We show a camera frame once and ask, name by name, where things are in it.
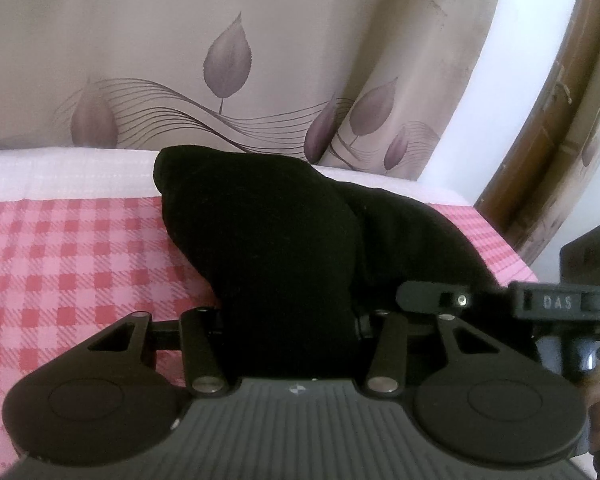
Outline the black printed small garment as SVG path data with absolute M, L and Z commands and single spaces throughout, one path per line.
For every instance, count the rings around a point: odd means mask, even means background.
M 498 282 L 439 211 L 299 159 L 171 146 L 154 181 L 166 232 L 209 283 L 244 377 L 347 376 L 355 322 L 393 309 L 402 284 Z

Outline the pink checked bed sheet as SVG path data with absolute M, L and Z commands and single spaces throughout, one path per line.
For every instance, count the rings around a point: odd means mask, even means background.
M 16 458 L 2 402 L 22 375 L 129 312 L 175 318 L 218 307 L 166 232 L 154 181 L 158 154 L 0 153 L 0 474 Z M 439 211 L 477 248 L 496 284 L 531 274 L 472 208 L 393 179 L 320 174 Z

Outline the brass door latch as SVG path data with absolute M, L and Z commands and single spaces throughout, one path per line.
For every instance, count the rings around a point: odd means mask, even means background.
M 565 75 L 565 66 L 561 62 L 555 61 L 550 73 L 547 76 L 547 81 L 541 94 L 539 101 L 543 113 L 559 100 L 563 100 L 568 106 L 572 104 L 572 96 L 569 87 L 566 85 L 562 77 Z

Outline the leaf patterned beige curtain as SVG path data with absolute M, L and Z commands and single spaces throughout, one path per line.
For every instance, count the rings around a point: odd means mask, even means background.
M 0 150 L 198 144 L 415 180 L 498 0 L 0 0 Z

